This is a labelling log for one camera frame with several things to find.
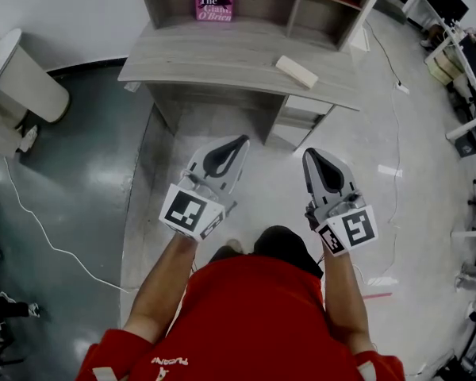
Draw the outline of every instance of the red shirt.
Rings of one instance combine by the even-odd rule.
[[[319,279],[262,256],[217,261],[192,275],[180,315],[155,345],[108,330],[77,381],[95,381],[92,369],[101,367],[129,381],[405,379],[396,357],[353,356],[330,337]]]

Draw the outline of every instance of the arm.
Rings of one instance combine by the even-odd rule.
[[[173,320],[190,276],[198,243],[176,233],[150,271],[124,330],[157,342]]]
[[[326,314],[332,336],[352,354],[374,350],[368,330],[367,310],[359,292],[349,253],[334,257],[324,247]]]

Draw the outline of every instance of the gray floor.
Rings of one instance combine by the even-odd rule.
[[[132,177],[152,108],[144,87],[135,94],[122,88],[119,71],[62,79],[72,99],[67,115],[55,125],[41,122],[32,151],[9,161],[21,200],[53,245],[112,283],[120,282]],[[6,368],[6,379],[74,379],[89,345],[118,326],[120,292],[49,248],[33,217],[20,209],[1,156],[0,248],[0,291],[42,309],[41,319],[7,321],[17,338],[11,353],[26,360]]]
[[[423,63],[421,35],[375,11],[369,22],[410,95],[393,90],[390,67],[369,31],[371,52],[355,58],[363,111],[333,111],[307,145],[345,160],[374,207],[380,239],[353,253],[363,273],[362,292],[393,293],[367,301],[373,342],[379,352],[399,356],[406,374],[416,373],[427,364],[430,367],[419,379],[429,379],[442,363],[440,357],[465,342],[463,334],[468,329],[466,308],[474,296],[455,292],[454,279],[462,262],[476,251],[476,244],[451,241],[450,232],[469,227],[473,218],[466,200],[472,196],[476,156],[460,159],[445,139],[445,132],[459,123],[446,91]],[[400,123],[401,153],[393,219],[398,151],[392,100]],[[223,106],[185,109],[176,136],[165,137],[163,161],[155,175],[137,175],[149,184],[137,188],[134,184],[136,201],[131,203],[131,210],[139,212],[128,220],[137,229],[126,238],[122,265],[125,286],[141,283],[171,238],[172,232],[157,220],[168,184],[177,182],[195,148],[229,134],[246,133],[252,141],[244,174],[235,189],[239,205],[200,244],[197,266],[204,266],[229,238],[239,239],[250,250],[262,230],[276,224],[290,227],[304,239],[312,256],[320,257],[320,241],[308,230],[303,216],[309,196],[301,153],[264,147],[256,134],[258,117],[253,110]],[[149,152],[148,146],[143,151]],[[134,294],[121,297],[124,320]]]

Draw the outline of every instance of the hand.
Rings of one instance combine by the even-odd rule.
[[[306,207],[306,212],[305,212],[305,217],[307,217],[307,220],[309,221],[309,226],[312,231],[317,229],[319,227],[319,221],[317,221],[316,217],[314,216],[314,207],[312,206],[312,203],[310,203]]]

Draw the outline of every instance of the white cable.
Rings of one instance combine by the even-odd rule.
[[[365,283],[365,279],[363,279],[362,270],[360,270],[359,267],[358,267],[358,265],[356,265],[356,264],[352,264],[352,266],[358,270],[359,275],[362,277],[362,282]]]
[[[370,25],[370,23],[367,21],[367,24],[369,25],[370,27],[370,30],[372,31],[372,34],[374,34],[374,30],[372,29],[372,26]],[[388,63],[390,64],[390,68],[391,68],[391,72],[393,73],[393,75],[395,76],[395,78],[397,79],[398,82],[400,82],[400,79],[397,77],[397,74],[395,73],[395,70],[393,69],[393,66],[390,62],[390,58],[388,57],[388,54],[386,53],[386,50],[384,49],[384,47],[382,46],[381,44],[381,41],[375,36],[374,34],[374,38],[375,40],[379,43],[379,45],[381,45],[381,48],[382,50],[384,51],[384,54],[386,56],[386,58],[388,59]],[[393,214],[391,215],[391,217],[388,219],[388,224],[391,223],[391,221],[395,218],[395,216],[397,215],[397,209],[398,209],[398,185],[397,185],[397,176],[398,176],[398,172],[400,171],[400,165],[401,165],[401,151],[400,151],[400,122],[398,120],[398,116],[397,116],[397,110],[395,109],[395,101],[393,100],[393,92],[395,91],[395,84],[397,84],[396,82],[394,83],[393,85],[393,88],[390,92],[390,99],[391,99],[391,106],[392,106],[392,110],[393,110],[393,115],[395,116],[395,121],[397,122],[397,158],[398,158],[398,162],[397,162],[397,169],[395,170],[395,176],[393,177],[393,185],[395,187],[395,210],[393,211]],[[393,259],[391,261],[391,264],[389,265],[389,267],[384,270],[384,272],[379,276],[377,277],[372,283],[370,283],[369,285],[373,286],[377,283],[377,281],[380,280],[380,278],[388,272],[388,270],[390,268],[392,268],[392,266],[395,264],[395,258],[396,258],[396,248],[397,248],[397,233],[395,233],[395,238],[393,240]],[[353,267],[357,268],[358,271],[359,271],[359,274],[361,275],[361,280],[363,282],[364,285],[367,285],[367,283],[365,282],[365,280],[363,279],[363,273],[362,273],[362,270],[355,264],[353,264]]]
[[[418,372],[414,373],[414,374],[405,374],[406,377],[419,377],[420,375],[422,375],[426,370],[428,370],[429,368],[432,368],[434,367],[435,365],[437,365],[442,359],[448,359],[448,353],[449,355],[452,355],[454,356],[455,355],[455,350],[452,348],[450,351],[446,352],[443,356],[439,357],[436,361],[434,361],[432,364],[430,365],[424,365]]]
[[[9,179],[10,179],[10,182],[13,184],[13,188],[14,188],[14,192],[16,192],[16,197],[17,197],[17,202],[19,203],[19,206],[21,206],[21,208],[27,212],[27,213],[30,213],[33,218],[36,220],[36,222],[39,224],[40,226],[40,229],[42,230],[42,233],[44,234],[44,237],[46,237],[46,241],[48,242],[49,246],[57,251],[57,252],[62,252],[63,254],[68,254],[69,256],[73,256],[75,258],[76,261],[78,261],[79,265],[81,265],[81,267],[83,267],[83,269],[86,271],[86,273],[91,276],[93,279],[95,279],[96,281],[100,282],[100,283],[103,283],[109,287],[112,287],[112,288],[115,288],[115,289],[118,289],[122,292],[125,292],[127,294],[130,294],[131,291],[127,291],[126,289],[124,288],[121,288],[119,287],[118,285],[114,285],[113,283],[109,283],[103,279],[99,279],[97,278],[95,275],[93,275],[90,271],[88,271],[85,267],[85,265],[81,262],[81,260],[75,255],[73,254],[72,252],[69,252],[69,251],[65,251],[65,250],[61,250],[59,248],[56,248],[56,247],[53,247],[53,244],[51,243],[51,241],[49,240],[49,237],[48,237],[48,234],[46,233],[46,230],[44,229],[44,226],[42,225],[42,223],[40,222],[40,220],[37,218],[37,216],[34,214],[34,212],[32,212],[31,210],[28,210],[26,209],[23,204],[21,203],[21,200],[20,200],[20,197],[19,197],[19,193],[17,192],[17,188],[16,188],[16,184],[14,183],[13,181],[13,177],[12,175],[10,174],[10,169],[9,169],[9,163],[7,162],[7,158],[4,157],[4,161],[6,162],[6,166],[7,166],[7,173],[9,174]]]
[[[446,31],[446,30],[444,30],[444,33],[443,33],[443,40],[446,40],[446,37],[445,37],[445,35],[446,35],[446,34],[447,34],[447,31]],[[450,47],[455,47],[455,46],[456,46],[456,44],[448,44],[448,45],[446,45],[446,47],[444,47],[444,49],[446,49],[446,48],[450,48]]]
[[[395,170],[395,176],[393,177],[393,184],[395,186],[395,211],[391,215],[391,217],[388,219],[388,223],[391,223],[391,221],[395,218],[395,215],[397,214],[397,208],[398,208],[398,186],[397,186],[397,175],[398,171],[400,170],[400,164],[401,164],[401,153],[400,153],[400,122],[398,121],[398,116],[397,116],[397,111],[395,110],[395,101],[393,100],[393,92],[395,91],[395,87],[391,90],[390,93],[390,98],[391,98],[391,106],[393,109],[393,114],[395,115],[395,120],[397,121],[397,158],[398,158],[398,163],[397,163],[397,169]]]

